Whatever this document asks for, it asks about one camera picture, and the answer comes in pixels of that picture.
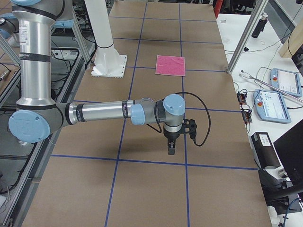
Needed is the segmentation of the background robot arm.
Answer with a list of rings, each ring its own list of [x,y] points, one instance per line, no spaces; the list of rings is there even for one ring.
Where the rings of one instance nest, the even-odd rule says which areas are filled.
[[[0,34],[4,39],[13,36],[19,42],[19,22],[12,13],[5,13],[0,16]]]

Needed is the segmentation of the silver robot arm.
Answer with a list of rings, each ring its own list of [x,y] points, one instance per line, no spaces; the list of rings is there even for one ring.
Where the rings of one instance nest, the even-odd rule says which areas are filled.
[[[21,98],[9,119],[19,140],[36,143],[67,125],[79,122],[130,118],[134,125],[163,126],[168,153],[184,133],[185,100],[171,94],[160,101],[150,98],[99,104],[56,103],[51,97],[51,27],[59,22],[73,26],[70,0],[14,0],[12,13],[19,23]]]

